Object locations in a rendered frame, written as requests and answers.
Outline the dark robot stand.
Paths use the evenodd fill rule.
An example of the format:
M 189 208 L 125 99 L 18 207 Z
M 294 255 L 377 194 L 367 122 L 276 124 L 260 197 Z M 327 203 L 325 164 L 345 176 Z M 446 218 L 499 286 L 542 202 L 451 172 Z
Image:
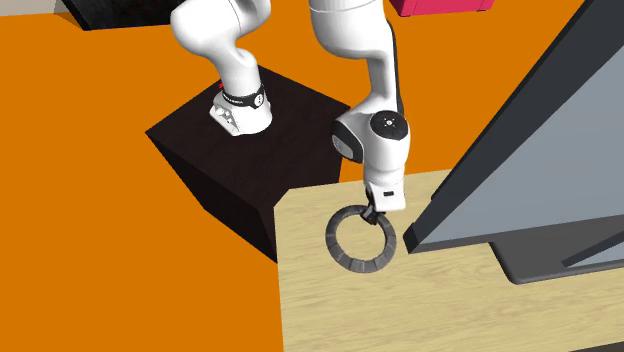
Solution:
M 146 134 L 208 213 L 275 260 L 274 207 L 292 188 L 338 182 L 331 130 L 349 107 L 267 68 L 260 78 L 273 120 L 258 134 L 232 136 L 210 117 L 218 84 Z

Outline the dark grey monitor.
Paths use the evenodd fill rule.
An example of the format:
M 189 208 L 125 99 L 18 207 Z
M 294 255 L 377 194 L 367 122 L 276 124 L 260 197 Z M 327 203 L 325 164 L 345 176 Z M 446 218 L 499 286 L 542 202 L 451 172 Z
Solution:
M 515 284 L 624 267 L 624 0 L 584 0 L 403 236 Z

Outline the red box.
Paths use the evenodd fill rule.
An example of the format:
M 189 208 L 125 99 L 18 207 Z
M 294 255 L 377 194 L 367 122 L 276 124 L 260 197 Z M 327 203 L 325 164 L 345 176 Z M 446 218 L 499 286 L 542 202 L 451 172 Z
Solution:
M 495 0 L 389 0 L 401 17 L 487 11 Z

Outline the black furniture piece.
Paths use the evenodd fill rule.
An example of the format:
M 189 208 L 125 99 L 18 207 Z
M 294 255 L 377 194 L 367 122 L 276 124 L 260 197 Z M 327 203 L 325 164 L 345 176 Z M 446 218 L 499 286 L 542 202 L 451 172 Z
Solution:
M 85 31 L 168 25 L 185 0 L 61 0 Z

